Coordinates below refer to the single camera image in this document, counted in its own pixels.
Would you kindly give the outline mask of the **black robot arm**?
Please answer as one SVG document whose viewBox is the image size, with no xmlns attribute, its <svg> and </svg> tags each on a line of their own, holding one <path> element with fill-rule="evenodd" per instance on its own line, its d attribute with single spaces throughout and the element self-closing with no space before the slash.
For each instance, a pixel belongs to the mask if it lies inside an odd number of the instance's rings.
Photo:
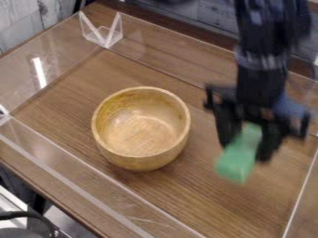
<svg viewBox="0 0 318 238">
<path fill-rule="evenodd" d="M 310 108 L 286 89 L 291 49 L 310 34 L 305 0 L 235 0 L 238 77 L 234 86 L 204 87 L 204 108 L 214 113 L 219 142 L 229 146 L 242 123 L 261 126 L 255 160 L 271 160 L 285 138 L 309 132 Z"/>
</svg>

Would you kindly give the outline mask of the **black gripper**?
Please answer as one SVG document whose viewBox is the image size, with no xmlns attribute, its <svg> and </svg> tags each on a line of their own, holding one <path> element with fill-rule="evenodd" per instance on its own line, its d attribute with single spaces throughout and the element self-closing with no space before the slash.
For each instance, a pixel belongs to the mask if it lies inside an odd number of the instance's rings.
<svg viewBox="0 0 318 238">
<path fill-rule="evenodd" d="M 204 108 L 215 114 L 218 137 L 226 147 L 247 121 L 262 129 L 257 161 L 269 163 L 285 137 L 303 139 L 309 133 L 310 110 L 286 92 L 289 66 L 253 68 L 238 65 L 235 86 L 204 86 Z"/>
</svg>

